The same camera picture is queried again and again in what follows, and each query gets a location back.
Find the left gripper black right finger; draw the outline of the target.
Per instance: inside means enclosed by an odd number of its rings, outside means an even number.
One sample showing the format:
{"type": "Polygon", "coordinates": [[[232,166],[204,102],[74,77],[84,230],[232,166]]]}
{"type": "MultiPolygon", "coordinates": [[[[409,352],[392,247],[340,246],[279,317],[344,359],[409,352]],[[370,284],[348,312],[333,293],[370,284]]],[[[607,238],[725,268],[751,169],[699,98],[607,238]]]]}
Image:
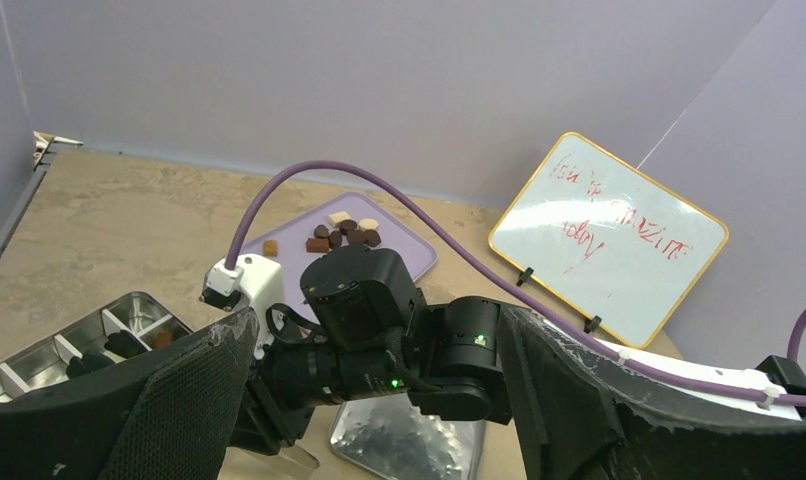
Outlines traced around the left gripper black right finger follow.
{"type": "Polygon", "coordinates": [[[806,479],[806,422],[662,385],[520,307],[498,353],[530,479],[806,479]]]}

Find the pink divided chocolate tin box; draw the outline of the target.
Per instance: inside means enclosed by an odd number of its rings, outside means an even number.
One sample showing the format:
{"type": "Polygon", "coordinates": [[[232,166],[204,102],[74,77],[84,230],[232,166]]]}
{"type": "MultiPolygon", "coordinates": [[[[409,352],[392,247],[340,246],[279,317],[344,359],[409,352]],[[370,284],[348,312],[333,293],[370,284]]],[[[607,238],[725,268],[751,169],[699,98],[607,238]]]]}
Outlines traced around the pink divided chocolate tin box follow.
{"type": "Polygon", "coordinates": [[[126,293],[1,361],[0,403],[126,361],[104,348],[118,331],[129,331],[151,351],[194,329],[151,294],[126,293]]]}

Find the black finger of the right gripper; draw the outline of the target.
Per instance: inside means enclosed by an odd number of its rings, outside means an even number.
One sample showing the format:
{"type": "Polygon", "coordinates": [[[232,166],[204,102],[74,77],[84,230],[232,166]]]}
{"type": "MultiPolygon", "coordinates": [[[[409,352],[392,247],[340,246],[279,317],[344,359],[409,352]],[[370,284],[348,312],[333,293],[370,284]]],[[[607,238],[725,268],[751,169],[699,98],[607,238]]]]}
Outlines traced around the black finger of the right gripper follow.
{"type": "Polygon", "coordinates": [[[267,455],[244,448],[243,452],[280,472],[315,472],[320,461],[300,445],[282,447],[277,454],[267,455]]]}

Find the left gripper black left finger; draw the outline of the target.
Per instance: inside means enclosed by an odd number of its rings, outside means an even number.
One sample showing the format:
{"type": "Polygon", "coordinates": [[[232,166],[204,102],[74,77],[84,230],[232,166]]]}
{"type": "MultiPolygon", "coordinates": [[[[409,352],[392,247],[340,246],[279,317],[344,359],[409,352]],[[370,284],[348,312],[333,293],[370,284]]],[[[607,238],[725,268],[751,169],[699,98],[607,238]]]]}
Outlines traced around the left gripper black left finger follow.
{"type": "Polygon", "coordinates": [[[234,312],[182,339],[0,403],[0,479],[215,479],[259,324],[234,312]]]}

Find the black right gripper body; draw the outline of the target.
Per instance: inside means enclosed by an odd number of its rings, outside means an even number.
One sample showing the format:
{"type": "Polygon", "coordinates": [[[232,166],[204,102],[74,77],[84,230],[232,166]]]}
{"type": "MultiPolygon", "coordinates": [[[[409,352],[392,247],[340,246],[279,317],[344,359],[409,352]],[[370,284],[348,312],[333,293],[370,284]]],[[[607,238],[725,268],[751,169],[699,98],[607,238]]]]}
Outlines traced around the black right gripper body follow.
{"type": "Polygon", "coordinates": [[[383,366],[344,372],[338,365],[296,365],[291,370],[260,364],[251,369],[231,434],[232,447],[278,454],[301,440],[314,411],[349,401],[405,393],[408,385],[383,366]]]}

